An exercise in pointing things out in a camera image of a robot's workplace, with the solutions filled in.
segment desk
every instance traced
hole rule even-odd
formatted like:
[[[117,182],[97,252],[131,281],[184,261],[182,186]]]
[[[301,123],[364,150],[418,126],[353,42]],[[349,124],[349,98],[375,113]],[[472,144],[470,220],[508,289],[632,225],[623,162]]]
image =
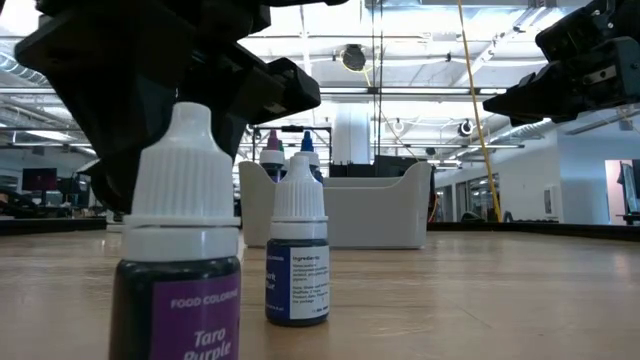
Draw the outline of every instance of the desk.
[[[243,360],[640,357],[640,245],[429,233],[422,251],[332,252],[328,323],[263,315],[264,254],[245,253]],[[119,235],[0,238],[0,358],[106,359]]]

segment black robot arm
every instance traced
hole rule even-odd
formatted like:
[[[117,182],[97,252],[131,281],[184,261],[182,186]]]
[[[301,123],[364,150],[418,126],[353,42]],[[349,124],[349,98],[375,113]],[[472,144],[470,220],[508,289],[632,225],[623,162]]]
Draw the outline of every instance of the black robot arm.
[[[640,101],[640,0],[596,0],[536,37],[549,64],[484,109],[513,126]]]
[[[270,25],[269,6],[313,2],[39,0],[41,26],[15,53],[47,77],[99,156],[87,171],[98,199],[129,212],[140,152],[167,130],[176,101],[211,109],[232,158],[248,124],[320,104],[318,84],[293,62],[267,64],[237,43]]]

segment food coloring bottle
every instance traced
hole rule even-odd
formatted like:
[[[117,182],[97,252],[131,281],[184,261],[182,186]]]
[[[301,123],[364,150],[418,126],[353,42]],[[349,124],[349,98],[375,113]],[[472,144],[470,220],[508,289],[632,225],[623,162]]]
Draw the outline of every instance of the food coloring bottle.
[[[284,166],[284,152],[280,150],[280,140],[275,130],[269,131],[267,147],[260,152],[260,166],[274,182],[282,178],[280,170]]]
[[[305,156],[291,158],[276,185],[267,242],[265,313],[281,326],[312,326],[329,315],[329,244],[322,184]]]
[[[173,108],[140,158],[113,289],[110,360],[237,360],[239,219],[206,106]]]
[[[295,155],[306,156],[309,158],[309,168],[311,169],[311,174],[313,177],[318,180],[320,183],[324,182],[322,177],[322,173],[320,172],[320,157],[315,153],[313,147],[313,140],[311,139],[311,132],[305,131],[304,138],[302,139],[302,144],[300,145],[300,151]]]

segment purple bottle label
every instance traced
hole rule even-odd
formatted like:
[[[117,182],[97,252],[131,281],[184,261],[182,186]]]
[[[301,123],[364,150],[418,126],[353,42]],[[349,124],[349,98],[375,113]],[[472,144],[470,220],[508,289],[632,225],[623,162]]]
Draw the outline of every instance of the purple bottle label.
[[[211,280],[158,283],[150,360],[237,360],[240,272]]]

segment white plastic bin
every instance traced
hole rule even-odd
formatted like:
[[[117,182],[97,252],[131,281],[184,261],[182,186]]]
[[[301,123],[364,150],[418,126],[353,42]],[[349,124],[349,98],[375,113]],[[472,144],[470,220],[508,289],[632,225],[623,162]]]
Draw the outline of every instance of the white plastic bin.
[[[240,196],[244,241],[269,240],[276,184],[264,169],[242,162]],[[324,205],[334,248],[419,249],[427,241],[431,165],[419,162],[399,178],[326,178]]]

